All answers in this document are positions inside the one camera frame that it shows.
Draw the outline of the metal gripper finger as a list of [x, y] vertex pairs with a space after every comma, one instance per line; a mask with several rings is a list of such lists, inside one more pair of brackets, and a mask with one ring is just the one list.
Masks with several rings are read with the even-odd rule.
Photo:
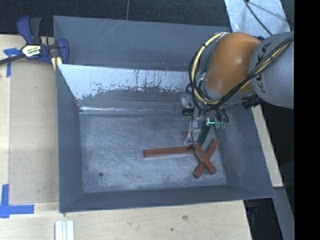
[[197, 120], [192, 120], [189, 123], [188, 131], [184, 137], [184, 143], [189, 145], [191, 143], [196, 143], [198, 141], [199, 135], [201, 133], [201, 126]]
[[200, 145], [203, 145], [206, 141], [206, 138], [210, 132], [211, 126], [210, 125], [206, 125], [204, 124], [201, 128], [201, 131], [199, 133], [199, 137], [198, 137], [198, 143]]

